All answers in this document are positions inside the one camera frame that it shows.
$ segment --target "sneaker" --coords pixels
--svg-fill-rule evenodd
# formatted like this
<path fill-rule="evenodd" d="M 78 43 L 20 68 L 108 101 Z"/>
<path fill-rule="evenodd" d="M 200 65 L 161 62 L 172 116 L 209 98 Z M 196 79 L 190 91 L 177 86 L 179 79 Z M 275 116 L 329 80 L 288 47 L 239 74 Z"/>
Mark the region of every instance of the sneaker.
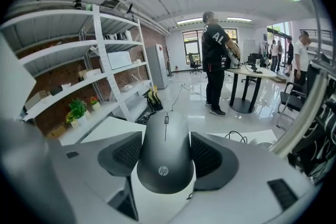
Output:
<path fill-rule="evenodd" d="M 210 111 L 211 114 L 214 114 L 214 115 L 219 116 L 219 117 L 224 117 L 225 116 L 225 112 L 220 110 L 220 109 L 213 110 L 212 108 L 209 108 L 209 111 Z"/>

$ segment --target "computer mouse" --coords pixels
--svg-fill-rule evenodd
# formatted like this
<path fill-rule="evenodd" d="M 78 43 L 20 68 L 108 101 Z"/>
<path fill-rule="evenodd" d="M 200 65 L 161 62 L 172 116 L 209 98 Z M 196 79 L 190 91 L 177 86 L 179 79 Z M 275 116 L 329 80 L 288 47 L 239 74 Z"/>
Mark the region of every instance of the computer mouse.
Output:
<path fill-rule="evenodd" d="M 137 174 L 151 192 L 173 194 L 189 185 L 194 174 L 188 123 L 177 112 L 159 112 L 147 122 Z"/>

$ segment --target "red brick wall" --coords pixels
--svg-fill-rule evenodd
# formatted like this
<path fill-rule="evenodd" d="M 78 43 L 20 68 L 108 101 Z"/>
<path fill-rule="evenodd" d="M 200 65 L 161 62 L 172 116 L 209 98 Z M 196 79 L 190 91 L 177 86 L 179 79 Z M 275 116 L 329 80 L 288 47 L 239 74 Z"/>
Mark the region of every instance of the red brick wall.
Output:
<path fill-rule="evenodd" d="M 156 33 L 155 31 L 152 31 L 151 29 L 147 27 L 142 26 L 141 28 L 142 28 L 142 34 L 143 34 L 145 46 L 150 47 L 150 46 L 154 46 L 155 44 L 162 45 L 164 48 L 165 59 L 167 59 L 166 50 L 165 50 L 166 44 L 165 44 L 164 36 L 161 36 L 160 34 Z M 137 28 L 132 29 L 131 34 L 132 34 L 133 39 L 135 39 L 138 34 L 138 29 Z M 48 48 L 50 46 L 55 46 L 60 41 L 62 41 L 62 43 L 64 44 L 67 42 L 78 41 L 78 38 L 60 39 L 60 40 L 48 42 L 46 44 L 35 46 L 33 48 L 29 48 L 25 51 L 22 51 L 18 53 L 17 56 L 18 58 L 22 58 L 36 51 Z M 143 54 L 142 54 L 142 48 L 140 46 L 132 48 L 130 50 L 130 56 L 131 56 L 132 61 L 135 61 L 137 59 L 144 61 Z M 99 63 L 99 57 L 91 58 L 91 63 L 94 69 L 95 68 L 101 69 L 100 63 Z M 83 70 L 83 69 L 85 69 L 84 61 L 80 60 L 80 61 L 76 61 L 73 63 L 69 63 L 65 66 L 61 66 L 59 68 L 53 69 L 50 72 L 40 75 L 39 77 L 35 78 L 36 85 L 33 88 L 32 92 L 30 93 L 29 98 L 41 90 L 50 91 L 54 87 L 60 86 L 62 84 L 66 84 L 69 82 L 71 82 L 71 84 L 77 83 L 78 77 L 79 77 L 78 71 Z M 138 77 L 137 68 L 134 68 L 131 71 L 136 77 Z M 148 79 L 148 74 L 147 74 L 145 66 L 141 66 L 139 68 L 139 74 L 141 76 L 141 79 L 143 80 Z M 124 71 L 121 73 L 117 73 L 114 77 L 116 79 L 116 82 L 119 88 L 133 81 L 130 71 Z M 104 97 L 107 100 L 111 93 L 111 89 L 110 89 L 107 79 L 99 80 L 98 84 L 104 94 Z M 48 132 L 50 132 L 55 126 L 65 121 L 65 116 L 69 111 L 68 105 L 72 101 L 72 99 L 80 98 L 84 100 L 88 104 L 88 108 L 90 110 L 89 99 L 93 95 L 96 95 L 96 93 L 94 91 L 93 86 L 90 84 L 62 98 L 57 103 L 50 106 L 48 109 L 46 109 L 44 112 L 42 112 L 39 116 L 35 118 L 37 126 L 40 128 L 43 134 L 45 135 L 48 134 Z"/>

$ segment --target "man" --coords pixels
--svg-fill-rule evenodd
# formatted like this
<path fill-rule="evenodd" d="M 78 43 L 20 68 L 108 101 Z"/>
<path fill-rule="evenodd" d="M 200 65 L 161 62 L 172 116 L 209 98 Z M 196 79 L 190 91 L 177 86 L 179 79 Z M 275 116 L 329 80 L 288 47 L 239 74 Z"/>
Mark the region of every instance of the man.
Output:
<path fill-rule="evenodd" d="M 309 58 L 307 47 L 310 45 L 311 40 L 306 31 L 302 31 L 298 42 L 294 46 L 295 54 L 295 70 L 294 70 L 294 83 L 303 86 L 306 82 L 307 70 L 309 65 Z M 301 91 L 298 87 L 293 87 L 293 90 Z"/>
<path fill-rule="evenodd" d="M 294 47 L 293 47 L 291 38 L 287 38 L 287 42 L 289 43 L 288 52 L 287 52 L 288 53 L 288 60 L 287 60 L 288 71 L 287 71 L 287 73 L 285 73 L 285 75 L 289 77 L 290 72 L 292 70 L 292 61 L 293 61 L 293 58 L 294 58 Z"/>
<path fill-rule="evenodd" d="M 202 35 L 203 71 L 208 76 L 205 104 L 211 106 L 210 113 L 216 116 L 225 116 L 225 112 L 219 107 L 224 71 L 229 68 L 225 45 L 236 53 L 238 59 L 240 59 L 240 51 L 221 26 L 217 24 L 218 19 L 214 17 L 213 12 L 205 12 L 203 22 L 206 24 Z"/>

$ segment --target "hp logo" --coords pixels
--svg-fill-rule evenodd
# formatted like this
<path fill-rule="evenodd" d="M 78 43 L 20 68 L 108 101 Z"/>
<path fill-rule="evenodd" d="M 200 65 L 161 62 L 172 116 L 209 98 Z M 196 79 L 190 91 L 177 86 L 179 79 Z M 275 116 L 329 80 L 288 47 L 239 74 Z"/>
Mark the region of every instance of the hp logo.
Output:
<path fill-rule="evenodd" d="M 165 166 L 161 166 L 161 167 L 159 168 L 159 175 L 160 175 L 160 176 L 166 176 L 168 173 L 169 173 L 169 170 L 168 170 L 167 167 L 165 167 Z"/>

